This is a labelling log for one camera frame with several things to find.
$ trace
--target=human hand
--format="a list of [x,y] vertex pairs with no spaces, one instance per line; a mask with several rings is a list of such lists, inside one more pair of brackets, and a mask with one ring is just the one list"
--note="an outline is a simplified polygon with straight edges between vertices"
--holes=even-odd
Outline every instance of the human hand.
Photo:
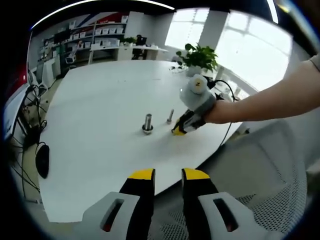
[[204,116],[206,123],[225,124],[236,122],[236,107],[234,102],[216,101],[214,107]]

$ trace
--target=human arm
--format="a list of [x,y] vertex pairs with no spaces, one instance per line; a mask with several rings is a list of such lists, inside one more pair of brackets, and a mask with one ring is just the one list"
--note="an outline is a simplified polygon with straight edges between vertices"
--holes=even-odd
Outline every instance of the human arm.
[[320,107],[320,72],[307,60],[288,77],[255,95],[234,103],[217,101],[204,119],[216,124],[263,121],[297,116],[317,107]]

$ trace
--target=computer mouse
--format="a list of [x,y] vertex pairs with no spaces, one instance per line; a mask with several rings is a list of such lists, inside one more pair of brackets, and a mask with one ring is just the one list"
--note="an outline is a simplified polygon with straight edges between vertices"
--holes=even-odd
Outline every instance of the computer mouse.
[[42,178],[47,178],[49,172],[49,146],[42,145],[35,156],[35,167]]

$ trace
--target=white pot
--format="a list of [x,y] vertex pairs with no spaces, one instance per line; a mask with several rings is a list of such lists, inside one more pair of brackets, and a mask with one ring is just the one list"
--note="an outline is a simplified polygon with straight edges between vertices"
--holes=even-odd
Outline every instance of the white pot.
[[186,71],[186,76],[192,78],[195,74],[201,74],[201,72],[202,69],[200,66],[190,66]]

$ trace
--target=bolt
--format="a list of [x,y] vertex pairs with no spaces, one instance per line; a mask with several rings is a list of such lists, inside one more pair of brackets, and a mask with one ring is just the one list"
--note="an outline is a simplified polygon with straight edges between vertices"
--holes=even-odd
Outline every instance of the bolt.
[[173,116],[173,114],[174,114],[174,109],[172,109],[171,110],[171,112],[170,112],[170,115],[169,115],[169,118],[166,120],[166,123],[167,124],[171,124],[171,122],[172,122],[172,116]]
[[151,125],[151,118],[152,118],[152,115],[148,113],[145,116],[144,125],[142,126],[142,130],[146,135],[151,134],[151,131],[154,129],[154,127]]

